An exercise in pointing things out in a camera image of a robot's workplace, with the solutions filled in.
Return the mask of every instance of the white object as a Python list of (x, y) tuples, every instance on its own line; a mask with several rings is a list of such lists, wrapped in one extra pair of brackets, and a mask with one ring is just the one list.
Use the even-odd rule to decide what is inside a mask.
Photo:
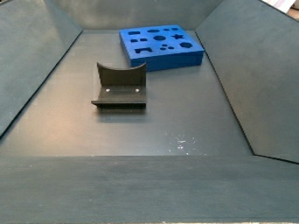
[(296, 2), (299, 7), (299, 1), (296, 0), (263, 0), (265, 3), (271, 4), (273, 7), (276, 7), (282, 12), (287, 13), (291, 6)]

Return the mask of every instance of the circular hole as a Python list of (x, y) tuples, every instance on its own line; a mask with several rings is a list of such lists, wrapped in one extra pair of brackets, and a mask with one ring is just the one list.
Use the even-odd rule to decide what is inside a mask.
[(155, 40), (165, 40), (165, 37), (164, 36), (155, 36), (153, 39)]
[(187, 43), (187, 42), (181, 42), (180, 43), (180, 46), (184, 47), (184, 48), (191, 48), (192, 47), (192, 44), (191, 43)]

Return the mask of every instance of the bin floor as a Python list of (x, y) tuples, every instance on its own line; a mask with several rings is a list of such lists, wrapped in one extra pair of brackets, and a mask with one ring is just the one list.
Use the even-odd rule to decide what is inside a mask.
[(1, 140), (1, 156), (252, 155), (205, 56), (201, 66), (147, 73), (145, 110), (91, 104), (97, 62), (127, 67), (117, 31), (83, 32)]

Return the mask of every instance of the blue foam block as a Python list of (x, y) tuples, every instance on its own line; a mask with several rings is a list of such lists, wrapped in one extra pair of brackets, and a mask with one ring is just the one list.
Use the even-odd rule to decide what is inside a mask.
[(147, 71), (201, 64), (204, 50), (177, 24), (119, 31), (131, 67), (147, 63)]

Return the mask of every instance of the dark gray surface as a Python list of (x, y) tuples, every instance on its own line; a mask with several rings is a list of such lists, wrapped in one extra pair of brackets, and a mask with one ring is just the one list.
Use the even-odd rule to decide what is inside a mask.
[(299, 162), (299, 23), (225, 0), (196, 32), (255, 153)]
[(96, 63), (127, 67), (117, 31), (84, 31), (0, 143), (0, 156), (244, 155), (211, 63), (147, 73), (145, 110), (97, 110)]
[(299, 221), (299, 166), (261, 157), (0, 158), (3, 223)]
[(84, 30), (177, 24), (195, 30), (221, 0), (55, 0)]
[(52, 0), (0, 5), (0, 136), (61, 59), (80, 28)]

